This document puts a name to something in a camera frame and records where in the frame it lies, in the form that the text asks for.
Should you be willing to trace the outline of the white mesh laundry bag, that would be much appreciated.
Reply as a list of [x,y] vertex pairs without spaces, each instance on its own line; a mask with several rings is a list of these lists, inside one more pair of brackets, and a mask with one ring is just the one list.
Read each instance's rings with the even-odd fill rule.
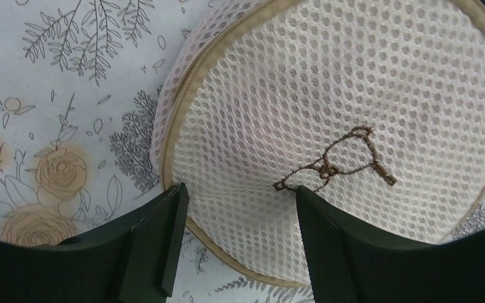
[[160,93],[150,159],[186,225],[243,275],[309,285],[295,191],[450,239],[485,196],[480,1],[226,1]]

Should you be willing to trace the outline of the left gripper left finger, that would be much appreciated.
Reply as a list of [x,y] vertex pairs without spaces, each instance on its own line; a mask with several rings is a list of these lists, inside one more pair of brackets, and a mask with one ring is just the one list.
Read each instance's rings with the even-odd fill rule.
[[0,242],[0,302],[165,302],[188,211],[184,184],[55,246]]

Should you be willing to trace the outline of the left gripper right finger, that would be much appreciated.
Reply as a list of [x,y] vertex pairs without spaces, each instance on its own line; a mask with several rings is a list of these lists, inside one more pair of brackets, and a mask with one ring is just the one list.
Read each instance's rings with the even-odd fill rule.
[[379,229],[296,191],[317,302],[485,302],[485,230],[432,245]]

